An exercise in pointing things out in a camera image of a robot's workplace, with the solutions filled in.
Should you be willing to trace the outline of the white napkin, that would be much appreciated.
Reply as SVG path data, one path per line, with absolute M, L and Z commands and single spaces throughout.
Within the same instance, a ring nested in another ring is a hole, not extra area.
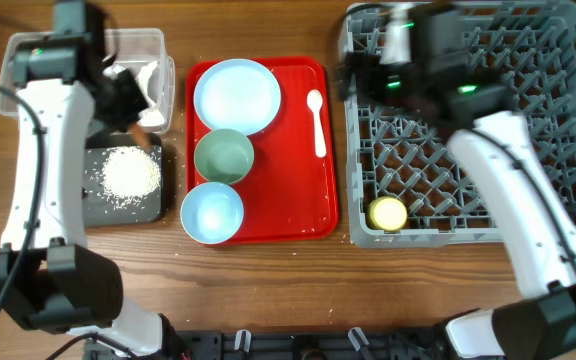
M 141 119 L 139 125 L 153 131 L 155 127 L 160 127 L 165 123 L 164 116 L 157 106 L 159 95 L 159 90 L 157 89 L 160 73 L 159 63 L 157 61 L 119 62 L 105 69 L 104 74 L 109 77 L 115 77 L 126 69 L 130 69 L 133 72 L 149 104 L 149 108 L 140 113 Z

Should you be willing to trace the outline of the orange carrot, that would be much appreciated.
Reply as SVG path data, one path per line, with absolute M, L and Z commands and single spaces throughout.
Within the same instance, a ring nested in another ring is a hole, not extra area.
M 138 146 L 144 150 L 150 150 L 151 142 L 149 140 L 149 136 L 138 123 L 130 124 L 128 126 L 128 130 Z

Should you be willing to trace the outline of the white rice pile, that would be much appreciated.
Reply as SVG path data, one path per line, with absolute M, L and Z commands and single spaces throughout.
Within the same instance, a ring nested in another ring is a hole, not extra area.
M 92 181 L 90 194 L 111 204 L 113 209 L 139 207 L 150 195 L 161 190 L 161 148 L 145 150 L 140 146 L 94 149 L 92 168 L 86 180 Z

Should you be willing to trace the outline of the light blue plate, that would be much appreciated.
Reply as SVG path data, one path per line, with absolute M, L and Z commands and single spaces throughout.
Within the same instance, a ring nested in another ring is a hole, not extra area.
M 232 129 L 253 135 L 276 118 L 282 102 L 276 76 L 250 59 L 229 59 L 211 65 L 200 77 L 193 105 L 210 130 Z

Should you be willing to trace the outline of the green bowl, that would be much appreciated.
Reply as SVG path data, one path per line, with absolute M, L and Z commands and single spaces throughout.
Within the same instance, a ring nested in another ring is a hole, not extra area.
M 254 164 L 254 147 L 247 136 L 232 129 L 209 132 L 197 144 L 194 164 L 209 182 L 232 185 L 243 180 Z

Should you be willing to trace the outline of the yellow cup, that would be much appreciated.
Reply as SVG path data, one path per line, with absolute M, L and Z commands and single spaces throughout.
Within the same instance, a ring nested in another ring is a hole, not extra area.
M 398 198 L 382 196 L 368 206 L 367 223 L 371 228 L 394 232 L 402 229 L 407 220 L 407 208 Z

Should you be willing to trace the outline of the light blue bowl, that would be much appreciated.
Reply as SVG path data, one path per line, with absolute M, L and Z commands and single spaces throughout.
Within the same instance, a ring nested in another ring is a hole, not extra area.
M 240 229 L 244 205 L 229 185 L 207 182 L 197 185 L 185 196 L 180 220 L 185 232 L 204 245 L 227 242 Z

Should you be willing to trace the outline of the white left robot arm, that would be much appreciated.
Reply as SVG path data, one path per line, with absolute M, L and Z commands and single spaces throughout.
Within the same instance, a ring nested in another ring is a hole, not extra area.
M 27 331 L 90 339 L 132 359 L 181 351 L 166 318 L 131 301 L 118 266 L 91 251 L 82 195 L 87 140 L 135 126 L 146 99 L 129 71 L 107 75 L 105 12 L 59 1 L 50 34 L 20 43 L 12 87 L 19 149 L 0 240 L 0 314 Z

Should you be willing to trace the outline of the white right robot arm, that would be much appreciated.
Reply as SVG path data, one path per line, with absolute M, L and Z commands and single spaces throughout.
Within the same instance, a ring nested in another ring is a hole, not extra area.
M 467 67 L 452 3 L 390 6 L 403 58 L 346 53 L 341 88 L 403 108 L 448 131 L 447 149 L 477 188 L 501 232 L 520 302 L 449 320 L 443 332 L 462 358 L 551 359 L 576 349 L 576 227 L 530 143 L 526 118 L 495 70 Z

